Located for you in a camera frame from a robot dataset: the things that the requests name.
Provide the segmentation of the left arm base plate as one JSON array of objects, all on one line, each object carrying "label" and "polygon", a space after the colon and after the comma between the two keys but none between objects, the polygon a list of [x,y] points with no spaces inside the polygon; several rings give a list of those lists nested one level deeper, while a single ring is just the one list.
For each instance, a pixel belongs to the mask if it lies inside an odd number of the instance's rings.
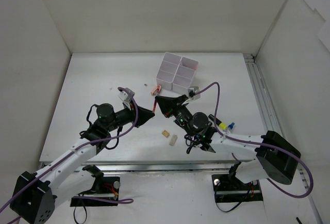
[{"label": "left arm base plate", "polygon": [[[92,186],[90,190],[83,191],[79,196],[89,198],[101,198],[104,200],[117,201],[119,199],[120,177],[104,176],[103,179]],[[117,203],[101,202],[91,199],[72,198],[70,207],[101,207],[118,206]]]}]

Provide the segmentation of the orange red pen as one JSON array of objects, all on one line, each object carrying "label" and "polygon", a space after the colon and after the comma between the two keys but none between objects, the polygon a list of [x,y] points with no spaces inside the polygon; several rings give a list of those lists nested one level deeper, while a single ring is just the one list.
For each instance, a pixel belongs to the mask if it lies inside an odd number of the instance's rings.
[{"label": "orange red pen", "polygon": [[156,107],[157,107],[157,101],[154,100],[153,109],[152,109],[153,113],[155,113]]}]

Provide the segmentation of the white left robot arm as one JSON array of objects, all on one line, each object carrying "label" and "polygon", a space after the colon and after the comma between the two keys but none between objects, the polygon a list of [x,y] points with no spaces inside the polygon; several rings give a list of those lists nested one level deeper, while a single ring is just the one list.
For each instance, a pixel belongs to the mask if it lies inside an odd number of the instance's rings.
[{"label": "white left robot arm", "polygon": [[103,173],[96,166],[78,168],[106,148],[112,131],[129,123],[139,127],[155,115],[133,105],[115,112],[107,103],[97,105],[96,114],[95,122],[80,133],[71,149],[47,167],[18,177],[9,206],[28,223],[45,223],[57,207],[83,191],[99,192]]}]

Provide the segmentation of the yellow highlighter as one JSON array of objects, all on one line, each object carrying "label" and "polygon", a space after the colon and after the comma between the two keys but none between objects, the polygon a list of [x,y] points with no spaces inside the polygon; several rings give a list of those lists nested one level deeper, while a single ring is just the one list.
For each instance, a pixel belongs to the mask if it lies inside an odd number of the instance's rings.
[{"label": "yellow highlighter", "polygon": [[215,122],[215,124],[222,130],[225,130],[227,128],[227,125],[225,123],[223,123],[222,121],[220,121],[217,117],[215,117],[214,115],[210,114],[208,115],[208,118]]}]

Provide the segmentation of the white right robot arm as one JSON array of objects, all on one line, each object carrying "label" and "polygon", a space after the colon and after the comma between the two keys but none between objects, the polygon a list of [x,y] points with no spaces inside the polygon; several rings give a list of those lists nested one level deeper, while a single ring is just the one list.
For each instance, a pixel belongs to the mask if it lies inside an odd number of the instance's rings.
[{"label": "white right robot arm", "polygon": [[248,162],[231,167],[228,182],[232,188],[240,189],[246,183],[260,179],[271,179],[283,185],[292,183],[301,153],[277,132],[267,131],[254,136],[231,134],[219,129],[215,116],[208,117],[202,112],[192,114],[187,108],[186,95],[176,98],[156,96],[155,100],[162,114],[166,118],[173,117],[186,132],[187,153],[198,147],[211,153],[227,150],[248,157]]}]

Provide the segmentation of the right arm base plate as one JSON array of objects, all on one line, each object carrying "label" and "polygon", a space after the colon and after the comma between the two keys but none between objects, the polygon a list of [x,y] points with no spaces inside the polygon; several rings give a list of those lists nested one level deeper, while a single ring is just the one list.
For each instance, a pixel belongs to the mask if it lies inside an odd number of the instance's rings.
[{"label": "right arm base plate", "polygon": [[215,203],[263,201],[258,182],[242,183],[237,179],[230,179],[227,174],[213,174],[211,179]]}]

